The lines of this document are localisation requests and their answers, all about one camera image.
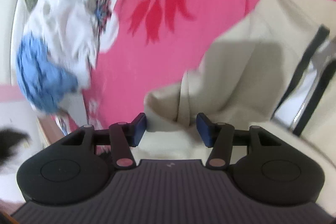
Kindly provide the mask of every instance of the bedsheet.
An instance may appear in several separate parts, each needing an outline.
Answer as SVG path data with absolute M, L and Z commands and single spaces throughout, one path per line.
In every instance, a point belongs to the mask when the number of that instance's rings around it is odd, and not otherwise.
M 258 1 L 117 0 L 117 38 L 99 54 L 84 92 L 89 122 L 96 129 L 130 122 L 143 111 L 146 93 L 197 68 L 213 40 Z

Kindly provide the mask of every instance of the ribbed black surface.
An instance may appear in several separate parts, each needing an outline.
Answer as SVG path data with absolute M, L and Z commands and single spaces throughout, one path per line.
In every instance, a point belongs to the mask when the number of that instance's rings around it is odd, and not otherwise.
M 276 208 L 241 194 L 221 171 L 198 160 L 143 160 L 118 172 L 108 187 L 83 203 L 45 207 L 28 202 L 20 224 L 324 224 L 332 217 L 314 203 Z

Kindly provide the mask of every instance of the red leaf pattern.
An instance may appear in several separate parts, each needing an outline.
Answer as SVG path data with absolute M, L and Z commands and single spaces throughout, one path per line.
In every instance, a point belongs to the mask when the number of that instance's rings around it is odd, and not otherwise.
M 150 4 L 151 0 L 143 0 L 141 1 L 137 7 L 135 8 L 134 12 L 131 15 L 131 25 L 128 29 L 128 33 L 132 32 L 132 36 L 134 36 L 135 32 L 137 31 L 137 29 L 140 26 L 140 23 L 142 22 L 142 20 L 144 19 L 149 4 Z
M 159 27 L 162 20 L 162 8 L 160 0 L 155 0 L 152 8 L 146 16 L 147 43 L 151 40 L 153 43 L 159 40 Z
M 165 3 L 165 23 L 171 32 L 174 32 L 174 20 L 176 15 L 176 0 L 166 0 Z
M 131 16 L 131 25 L 128 33 L 132 32 L 134 36 L 135 32 L 139 28 L 141 22 L 145 18 L 145 26 L 147 31 L 147 44 L 149 42 L 159 41 L 159 28 L 162 21 L 162 7 L 160 0 L 155 0 L 152 7 L 150 7 L 151 0 L 141 1 L 135 8 Z M 175 30 L 175 17 L 179 11 L 181 15 L 188 20 L 193 20 L 194 16 L 188 11 L 185 0 L 165 0 L 164 15 L 165 25 L 169 31 Z
M 185 5 L 185 0 L 175 0 L 177 8 L 181 12 L 182 16 L 186 19 L 193 19 L 194 16 L 192 16 Z

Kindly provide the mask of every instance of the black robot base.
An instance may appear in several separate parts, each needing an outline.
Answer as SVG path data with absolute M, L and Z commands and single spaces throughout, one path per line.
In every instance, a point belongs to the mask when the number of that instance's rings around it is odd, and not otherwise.
M 258 126 L 235 130 L 203 113 L 197 129 L 213 147 L 200 160 L 142 160 L 146 116 L 107 130 L 79 128 L 27 160 L 17 182 L 26 204 L 13 214 L 20 224 L 327 224 L 315 201 L 324 184 L 321 167 Z M 95 155 L 111 145 L 110 155 Z M 247 156 L 230 165 L 232 146 Z

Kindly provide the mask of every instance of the blue fabric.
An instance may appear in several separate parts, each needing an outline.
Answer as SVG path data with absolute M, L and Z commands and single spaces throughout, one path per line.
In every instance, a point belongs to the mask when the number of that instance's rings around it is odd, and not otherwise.
M 77 79 L 48 61 L 48 49 L 40 38 L 27 34 L 16 55 L 17 80 L 22 93 L 38 109 L 56 113 L 66 93 L 74 92 Z

